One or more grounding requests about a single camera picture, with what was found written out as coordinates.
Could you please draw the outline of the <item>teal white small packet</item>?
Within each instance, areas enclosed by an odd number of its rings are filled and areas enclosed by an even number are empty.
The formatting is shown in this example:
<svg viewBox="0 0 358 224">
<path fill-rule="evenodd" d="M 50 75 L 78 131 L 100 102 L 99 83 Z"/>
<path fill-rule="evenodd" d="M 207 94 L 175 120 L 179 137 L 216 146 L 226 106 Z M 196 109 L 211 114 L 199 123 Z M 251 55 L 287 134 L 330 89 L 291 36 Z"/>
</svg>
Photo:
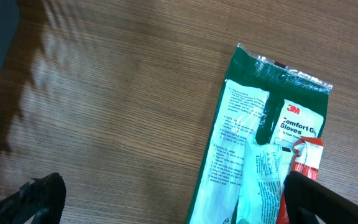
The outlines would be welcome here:
<svg viewBox="0 0 358 224">
<path fill-rule="evenodd" d="M 237 223 L 276 224 L 283 182 L 294 153 L 278 144 L 260 145 L 253 134 L 246 140 Z"/>
</svg>

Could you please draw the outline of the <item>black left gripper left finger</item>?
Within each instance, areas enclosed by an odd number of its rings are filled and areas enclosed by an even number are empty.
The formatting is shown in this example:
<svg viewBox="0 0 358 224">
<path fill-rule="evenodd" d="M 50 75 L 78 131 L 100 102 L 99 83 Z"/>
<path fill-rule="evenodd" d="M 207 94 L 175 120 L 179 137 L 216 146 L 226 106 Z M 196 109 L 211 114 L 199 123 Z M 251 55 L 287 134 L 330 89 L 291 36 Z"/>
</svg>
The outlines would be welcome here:
<svg viewBox="0 0 358 224">
<path fill-rule="evenodd" d="M 29 219 L 34 224 L 60 223 L 67 193 L 63 177 L 54 172 L 33 181 L 0 200 L 0 224 L 25 223 Z"/>
</svg>

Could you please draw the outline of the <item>red white small packet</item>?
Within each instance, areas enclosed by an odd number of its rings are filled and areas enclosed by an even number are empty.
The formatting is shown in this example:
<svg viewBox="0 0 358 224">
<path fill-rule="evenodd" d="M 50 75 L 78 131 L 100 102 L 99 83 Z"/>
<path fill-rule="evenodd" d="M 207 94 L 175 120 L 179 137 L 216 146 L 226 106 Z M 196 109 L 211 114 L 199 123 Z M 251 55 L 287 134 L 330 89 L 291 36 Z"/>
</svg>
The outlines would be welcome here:
<svg viewBox="0 0 358 224">
<path fill-rule="evenodd" d="M 295 150 L 295 155 L 291 161 L 290 171 L 297 171 L 316 180 L 323 154 L 322 139 L 302 136 L 292 148 Z"/>
</svg>

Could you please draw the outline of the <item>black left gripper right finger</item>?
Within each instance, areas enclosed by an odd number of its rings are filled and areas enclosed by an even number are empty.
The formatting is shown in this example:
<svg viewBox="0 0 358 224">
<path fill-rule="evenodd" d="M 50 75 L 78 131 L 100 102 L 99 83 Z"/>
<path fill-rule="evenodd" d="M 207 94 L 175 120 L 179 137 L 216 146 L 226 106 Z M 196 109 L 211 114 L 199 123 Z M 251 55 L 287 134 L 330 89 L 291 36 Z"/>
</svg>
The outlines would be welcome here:
<svg viewBox="0 0 358 224">
<path fill-rule="evenodd" d="M 284 185 L 290 224 L 358 224 L 358 205 L 307 176 L 291 171 Z"/>
</svg>

